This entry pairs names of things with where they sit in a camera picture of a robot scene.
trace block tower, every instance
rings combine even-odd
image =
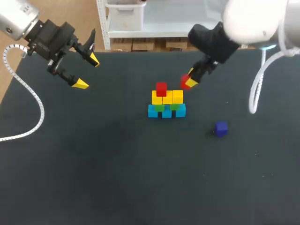
[[[167,90],[167,84],[156,83],[156,90],[152,91],[152,104],[148,106],[148,117],[172,118],[172,111],[176,117],[186,116],[186,104],[183,103],[183,90]]]

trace green block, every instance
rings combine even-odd
[[[165,111],[165,105],[154,105],[156,112],[164,112]]]
[[[172,111],[177,111],[180,109],[180,104],[172,104],[170,107]]]

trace blue block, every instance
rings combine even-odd
[[[170,105],[165,105],[165,111],[162,112],[162,118],[172,118],[172,111]]]
[[[176,111],[176,117],[185,117],[186,116],[186,104],[180,104],[179,110]]]
[[[228,125],[226,122],[217,122],[215,125],[215,132],[218,137],[223,137],[228,134]]]
[[[148,117],[149,118],[158,118],[158,112],[155,111],[154,105],[148,106]]]

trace white container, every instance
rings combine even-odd
[[[107,0],[105,6],[109,9],[111,28],[127,31],[143,29],[146,4],[146,2],[138,4],[137,0]]]

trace red block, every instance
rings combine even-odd
[[[182,89],[184,90],[191,90],[191,88],[189,86],[186,85],[186,81],[189,79],[189,75],[187,74],[184,74],[181,78],[181,81],[180,81],[180,86]]]
[[[156,83],[156,96],[157,97],[167,96],[167,83],[164,82]]]

